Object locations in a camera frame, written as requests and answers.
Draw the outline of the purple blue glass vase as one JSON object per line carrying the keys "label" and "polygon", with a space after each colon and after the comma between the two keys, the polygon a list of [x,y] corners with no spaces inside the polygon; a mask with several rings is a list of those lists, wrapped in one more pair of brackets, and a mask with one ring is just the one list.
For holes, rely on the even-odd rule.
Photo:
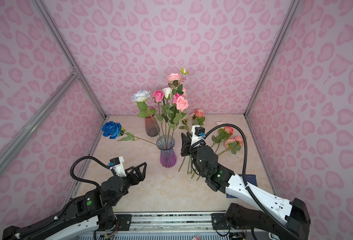
{"label": "purple blue glass vase", "polygon": [[160,150],[160,163],[164,168],[172,168],[176,165],[177,157],[174,152],[175,139],[169,135],[163,135],[156,141]]}

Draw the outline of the red grey glass vase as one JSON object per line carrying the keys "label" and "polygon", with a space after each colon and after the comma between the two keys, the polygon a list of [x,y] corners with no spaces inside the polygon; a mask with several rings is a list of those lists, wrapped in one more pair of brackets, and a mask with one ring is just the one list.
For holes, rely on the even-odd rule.
{"label": "red grey glass vase", "polygon": [[145,131],[149,137],[156,137],[159,135],[159,126],[155,118],[154,107],[148,107],[148,115],[145,118]]}

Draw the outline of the large salmon pink rose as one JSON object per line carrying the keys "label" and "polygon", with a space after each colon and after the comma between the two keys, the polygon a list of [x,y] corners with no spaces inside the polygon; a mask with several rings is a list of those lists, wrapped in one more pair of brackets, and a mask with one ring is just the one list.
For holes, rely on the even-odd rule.
{"label": "large salmon pink rose", "polygon": [[177,99],[177,103],[173,104],[172,103],[172,110],[171,112],[173,113],[172,117],[172,127],[171,127],[171,136],[173,137],[174,131],[177,129],[179,126],[179,123],[186,117],[186,109],[189,107],[189,103],[185,97],[181,95]]}

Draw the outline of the hot pink rose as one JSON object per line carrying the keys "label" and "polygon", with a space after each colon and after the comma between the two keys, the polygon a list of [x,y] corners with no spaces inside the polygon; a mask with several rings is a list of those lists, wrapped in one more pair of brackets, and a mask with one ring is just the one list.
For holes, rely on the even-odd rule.
{"label": "hot pink rose", "polygon": [[179,97],[181,97],[181,95],[178,94],[178,93],[173,96],[173,104],[176,104],[176,103],[177,103],[177,99],[178,99]]}

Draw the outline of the dark blue flower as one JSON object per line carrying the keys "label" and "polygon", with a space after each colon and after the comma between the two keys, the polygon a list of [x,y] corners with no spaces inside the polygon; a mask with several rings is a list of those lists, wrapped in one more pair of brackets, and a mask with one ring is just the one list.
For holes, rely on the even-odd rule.
{"label": "dark blue flower", "polygon": [[102,128],[102,135],[111,140],[118,140],[119,142],[135,142],[135,141],[144,141],[155,145],[155,143],[145,140],[143,138],[135,136],[133,133],[128,132],[121,123],[116,123],[110,121],[105,123]]}

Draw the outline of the small pink rose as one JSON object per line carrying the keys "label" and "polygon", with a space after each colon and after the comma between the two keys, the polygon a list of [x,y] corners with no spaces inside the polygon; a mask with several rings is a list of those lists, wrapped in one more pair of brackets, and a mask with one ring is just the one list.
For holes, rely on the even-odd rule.
{"label": "small pink rose", "polygon": [[242,136],[234,136],[234,128],[221,127],[217,130],[217,135],[213,135],[211,147],[218,156],[225,153],[236,155],[244,146]]}

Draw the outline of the magenta pink rose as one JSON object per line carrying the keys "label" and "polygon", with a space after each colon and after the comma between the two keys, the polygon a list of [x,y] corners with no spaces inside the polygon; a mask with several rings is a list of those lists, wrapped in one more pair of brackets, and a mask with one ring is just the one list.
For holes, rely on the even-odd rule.
{"label": "magenta pink rose", "polygon": [[157,103],[157,106],[158,106],[158,114],[159,114],[159,117],[157,117],[157,119],[160,121],[162,135],[164,135],[163,118],[162,118],[162,116],[161,116],[161,109],[160,109],[160,103],[162,102],[162,100],[163,100],[163,98],[164,98],[164,93],[163,93],[163,91],[162,91],[162,90],[155,91],[155,92],[153,93],[153,98],[154,98],[154,102]]}

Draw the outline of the pink white rose with bud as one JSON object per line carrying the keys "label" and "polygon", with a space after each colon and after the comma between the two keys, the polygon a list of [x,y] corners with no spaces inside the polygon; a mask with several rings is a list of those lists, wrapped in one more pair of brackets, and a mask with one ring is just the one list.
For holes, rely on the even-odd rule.
{"label": "pink white rose with bud", "polygon": [[186,89],[183,83],[186,81],[186,76],[189,72],[185,67],[181,67],[180,73],[171,73],[167,76],[168,87],[172,89],[172,96],[180,94],[187,99]]}

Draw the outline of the pale blue white rose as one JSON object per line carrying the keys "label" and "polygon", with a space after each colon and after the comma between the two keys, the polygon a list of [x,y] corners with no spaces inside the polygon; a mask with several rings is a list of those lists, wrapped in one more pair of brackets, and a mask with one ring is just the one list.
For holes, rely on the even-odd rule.
{"label": "pale blue white rose", "polygon": [[131,97],[131,101],[136,104],[139,110],[139,113],[137,116],[139,118],[144,119],[144,124],[145,124],[145,118],[148,115],[149,105],[146,102],[149,100],[149,98],[150,98],[150,91],[145,91],[145,90],[140,90]]}

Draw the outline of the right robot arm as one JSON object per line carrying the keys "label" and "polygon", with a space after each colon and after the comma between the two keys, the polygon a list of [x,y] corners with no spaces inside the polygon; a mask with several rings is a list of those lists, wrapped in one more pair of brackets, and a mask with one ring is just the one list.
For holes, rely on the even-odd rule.
{"label": "right robot arm", "polygon": [[225,221],[231,228],[256,228],[281,240],[308,239],[311,219],[305,202],[280,198],[247,182],[244,176],[220,164],[218,155],[201,140],[202,137],[182,133],[181,156],[191,157],[193,169],[214,192],[234,196],[253,206],[248,209],[230,204]]}

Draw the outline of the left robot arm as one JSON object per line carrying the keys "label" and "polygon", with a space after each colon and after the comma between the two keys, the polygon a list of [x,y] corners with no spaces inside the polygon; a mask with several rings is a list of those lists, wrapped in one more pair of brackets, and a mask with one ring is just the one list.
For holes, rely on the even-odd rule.
{"label": "left robot arm", "polygon": [[125,170],[125,176],[110,177],[94,190],[76,197],[63,208],[27,227],[10,226],[4,240],[67,240],[89,231],[114,231],[118,220],[113,207],[128,194],[130,187],[145,179],[146,163]]}

